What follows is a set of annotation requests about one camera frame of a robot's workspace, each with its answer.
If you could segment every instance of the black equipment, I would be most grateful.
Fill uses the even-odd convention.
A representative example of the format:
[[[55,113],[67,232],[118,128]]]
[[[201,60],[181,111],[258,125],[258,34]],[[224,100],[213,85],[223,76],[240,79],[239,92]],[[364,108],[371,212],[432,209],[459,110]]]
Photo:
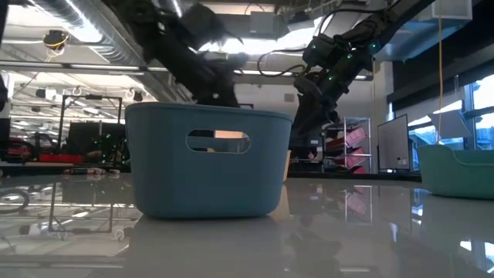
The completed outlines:
[[[216,14],[195,4],[182,17],[156,8],[152,0],[103,0],[144,50],[147,63],[157,59],[183,84],[198,104],[239,107],[235,97],[234,70],[248,60],[241,54],[227,61],[207,60],[198,50],[229,32]],[[377,11],[340,9],[335,12],[366,12],[372,15],[350,31],[330,38],[315,36],[303,53],[307,68],[294,86],[301,93],[293,131],[307,133],[329,122],[338,122],[337,101],[362,69],[372,70],[372,56],[379,52],[406,22],[434,0],[397,0]],[[0,4],[0,24],[6,4]],[[320,66],[318,72],[311,68]]]
[[[89,153],[99,152],[96,157]],[[85,156],[86,162],[119,164],[130,158],[124,124],[71,123],[67,153]]]
[[[334,111],[337,101],[349,92],[348,86],[358,73],[362,69],[372,71],[372,56],[403,24],[432,2],[434,0],[398,0],[389,8],[372,11],[371,16],[344,34],[330,38],[320,33],[314,37],[303,53],[306,71],[314,66],[323,69],[295,80],[294,86],[302,96],[293,130],[303,134],[328,122],[337,123],[339,117]]]
[[[144,59],[157,59],[183,84],[198,104],[239,107],[233,90],[234,70],[247,63],[242,54],[225,61],[207,60],[197,50],[228,34],[218,16],[196,4],[182,17],[156,8],[151,0],[103,0],[144,50]]]

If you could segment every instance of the whiteboard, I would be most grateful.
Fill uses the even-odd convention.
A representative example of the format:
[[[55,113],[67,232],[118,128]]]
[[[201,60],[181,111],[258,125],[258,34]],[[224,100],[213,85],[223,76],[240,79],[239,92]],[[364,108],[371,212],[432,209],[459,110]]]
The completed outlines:
[[[408,118],[403,115],[377,127],[379,169],[410,170]]]

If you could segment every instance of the ceiling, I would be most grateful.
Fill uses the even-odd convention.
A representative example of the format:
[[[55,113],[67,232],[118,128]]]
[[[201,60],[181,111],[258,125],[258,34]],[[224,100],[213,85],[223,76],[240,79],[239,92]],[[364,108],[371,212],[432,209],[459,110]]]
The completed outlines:
[[[187,0],[183,2],[180,0],[151,1],[155,5],[173,10],[190,6],[192,3],[192,1],[188,2]],[[42,12],[39,8],[49,6],[51,3],[57,5],[69,3],[66,0],[9,0],[9,3],[11,5],[9,6],[4,42],[0,48],[0,62],[50,62],[63,63],[63,66],[72,63],[91,65],[110,65],[112,63],[113,65],[126,66],[144,64],[140,47],[111,11],[105,9],[106,6],[101,0],[77,2],[79,10],[74,9],[76,12],[66,15],[49,9]],[[32,3],[37,3],[40,6],[33,6]],[[350,7],[376,8],[383,6],[385,0],[261,0],[255,4],[249,0],[207,0],[202,4],[216,12],[232,34],[243,38],[244,44],[242,45],[236,39],[227,39],[221,47],[207,45],[204,49],[212,52],[227,52],[231,55],[245,51],[251,55],[250,60],[243,68],[245,75],[238,77],[237,83],[291,85],[293,79],[290,77],[265,78],[260,76],[256,69],[257,59],[261,54],[274,49],[305,47],[316,31],[316,27],[320,24],[320,16],[342,3]],[[252,23],[254,21],[251,19],[259,14],[254,12],[262,12],[263,10],[264,12],[273,12],[271,15],[275,16],[271,32],[253,32]],[[310,21],[313,21],[313,27],[289,32],[287,22],[290,17],[295,12],[304,10],[308,11]],[[351,29],[365,16],[340,13],[338,17],[341,19],[331,19],[330,28],[324,28],[325,32],[329,32],[328,34],[344,32]],[[79,20],[73,20],[74,23],[70,25],[69,20],[73,17],[79,17]],[[88,32],[81,32],[84,30],[80,28],[82,25],[91,25],[93,29],[89,28]],[[49,30],[54,29],[71,34],[67,46],[58,55],[54,55],[41,42],[43,36]],[[91,31],[98,33],[97,39],[91,37]],[[115,57],[107,55],[110,50],[119,53],[119,55]],[[261,67],[265,71],[275,73],[302,62],[299,53],[276,54],[264,59]],[[101,70],[90,72],[67,68],[41,70],[32,67],[14,68],[5,66],[5,64],[4,66],[0,64],[0,66],[8,72],[14,83],[11,115],[15,126],[19,128],[13,128],[12,133],[20,137],[30,136],[35,131],[58,134],[58,118],[61,114],[60,105],[63,94],[80,93],[85,96],[88,93],[93,93],[109,97],[122,97],[123,109],[126,105],[134,102],[133,94],[135,91],[143,92],[143,101],[191,102],[191,94],[183,87],[177,86],[167,72],[128,73],[112,70],[102,73]],[[151,66],[162,67],[156,61],[153,61]],[[371,73],[362,72],[364,80],[366,79],[365,76],[368,75]],[[36,91],[39,89],[47,89],[47,91],[55,92],[56,95],[50,95],[49,99],[37,97]],[[73,103],[65,111],[65,117],[68,119],[66,122],[71,120],[115,121],[118,112],[114,104],[107,100],[79,99],[77,103]],[[32,111],[32,107],[36,105],[42,106],[41,112]],[[99,114],[88,114],[87,108],[91,107],[98,109]],[[66,136],[67,131],[68,128],[64,125],[63,136]]]
[[[153,0],[157,5],[170,5],[170,2]],[[231,25],[229,22],[235,22],[236,27],[232,32],[237,36],[248,37],[249,22],[251,12],[274,12],[282,14],[283,11],[304,9],[308,7],[310,2],[306,1],[287,1],[287,0],[264,0],[253,5],[249,1],[243,0],[226,0],[217,1],[209,0],[203,4],[207,5],[226,22],[226,25]],[[79,37],[72,36],[68,45],[59,56],[54,56],[43,44],[42,38],[49,30],[67,29],[67,25],[60,19],[47,15],[32,5],[31,0],[10,0],[9,12],[6,22],[4,43],[0,49],[0,60],[3,61],[33,61],[51,63],[83,63],[83,64],[101,64],[108,65],[100,53],[94,51],[92,46],[78,40]],[[179,3],[184,6],[191,5],[190,2]],[[286,29],[286,24],[283,23],[280,29]],[[310,41],[312,33],[306,32],[299,34],[297,40],[299,45]],[[252,56],[245,70],[255,72],[254,61],[258,59],[259,54],[273,50],[276,47],[286,47],[286,42],[293,41],[293,36],[287,36],[284,40],[281,39],[276,43],[269,38],[259,39],[254,36],[252,39],[245,39],[245,45],[238,46],[235,40],[228,41],[222,48],[223,51],[237,53],[248,50],[255,55]],[[267,71],[280,71],[288,66],[300,63],[301,55],[273,55],[263,62],[263,69]],[[67,73],[61,70],[60,72],[38,72],[33,68],[21,68],[16,70],[8,70],[9,79],[14,81],[14,93],[12,99],[12,135],[19,137],[31,137],[36,131],[46,132],[54,138],[58,134],[59,116],[61,114],[61,103],[63,94],[79,94],[85,96],[88,93],[99,94],[109,97],[122,97],[123,109],[125,106],[134,102],[133,93],[136,90],[143,91],[143,101],[172,101],[172,102],[189,102],[190,94],[171,82],[169,74],[161,74],[161,82],[165,85],[167,94],[156,95],[154,88],[149,88],[143,85],[139,79],[132,75],[123,75],[118,73],[101,74],[86,74],[83,71],[80,73]],[[253,83],[253,84],[291,84],[292,80],[287,77],[278,79],[262,78],[259,75],[251,75],[240,77],[238,83]],[[47,92],[55,92],[55,95],[47,93],[50,96],[40,98],[36,96],[37,90],[46,90]],[[103,120],[108,122],[116,122],[118,115],[117,102],[112,103],[108,100],[86,100],[84,98],[73,102],[71,106],[64,111],[65,123],[63,125],[63,136],[68,132],[70,121],[81,120]],[[94,115],[88,113],[91,108],[98,109],[99,114]]]

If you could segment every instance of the yellow cord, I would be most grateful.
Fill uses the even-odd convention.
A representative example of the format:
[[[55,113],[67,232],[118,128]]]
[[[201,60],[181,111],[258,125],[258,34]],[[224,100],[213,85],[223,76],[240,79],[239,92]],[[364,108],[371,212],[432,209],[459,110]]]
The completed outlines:
[[[443,94],[443,79],[442,79],[442,0],[438,0],[439,9],[439,125],[438,125],[438,138],[437,144],[439,144],[439,140],[441,140],[441,119],[442,119],[442,94]]]
[[[52,44],[52,45],[49,45],[49,44],[46,44],[46,43],[45,43],[45,46],[48,46],[48,47],[59,47],[59,46],[61,46],[62,44],[64,44],[64,43],[65,43],[68,39],[69,39],[69,35],[67,35],[67,36],[65,37],[65,39],[64,39],[62,42],[57,42],[57,43]]]

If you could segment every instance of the cable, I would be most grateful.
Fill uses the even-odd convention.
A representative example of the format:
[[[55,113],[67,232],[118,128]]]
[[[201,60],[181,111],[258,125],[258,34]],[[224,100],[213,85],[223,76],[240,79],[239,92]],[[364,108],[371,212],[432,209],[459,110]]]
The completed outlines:
[[[62,42],[58,42],[56,43],[54,47],[56,47],[55,50],[52,50],[52,55],[48,54],[47,53],[47,57],[45,59],[45,63],[48,63],[50,62],[52,59],[54,59],[55,57],[57,56],[60,56],[63,54],[63,51],[60,51],[59,53],[56,53],[55,51],[58,50],[58,48],[64,43],[67,41],[67,39],[69,38],[69,36],[67,36]],[[15,96],[17,96],[18,94],[24,92],[25,88],[27,88],[31,83],[32,81],[34,81],[36,79],[36,77],[38,77],[38,75],[40,74],[41,72],[37,72],[33,77],[31,77],[31,80],[28,81],[28,83],[24,84],[23,86],[21,86],[21,88],[19,90],[17,90],[17,92],[14,92],[13,95],[12,95],[12,99],[15,98]]]
[[[283,74],[288,73],[290,70],[294,70],[296,68],[301,68],[302,69],[301,72],[303,72],[303,71],[306,70],[306,67],[304,65],[302,65],[302,64],[299,64],[299,65],[291,66],[290,68],[283,70],[281,73],[277,73],[277,74],[265,74],[261,70],[261,61],[262,61],[262,59],[264,57],[266,57],[266,56],[268,56],[269,54],[272,54],[272,53],[298,53],[298,52],[304,51],[305,49],[306,49],[305,47],[302,48],[302,49],[276,49],[276,50],[270,51],[268,53],[264,53],[257,60],[257,70],[264,77],[278,77],[278,76],[282,76]]]
[[[442,94],[444,90],[442,75],[442,0],[439,0],[439,124],[437,144],[441,140],[441,121],[442,121]]]
[[[260,7],[263,12],[266,12],[266,10],[259,3],[250,2],[247,5],[247,7],[245,8],[244,15],[247,15],[247,11],[249,10],[250,6],[252,6],[252,5],[256,5],[256,6]]]
[[[69,40],[69,35],[67,35],[65,37],[65,39],[62,41],[62,42],[57,42],[57,43],[54,43],[54,44],[47,44],[47,43],[43,43],[46,47],[56,47],[57,49],[64,43],[67,42],[67,40]]]

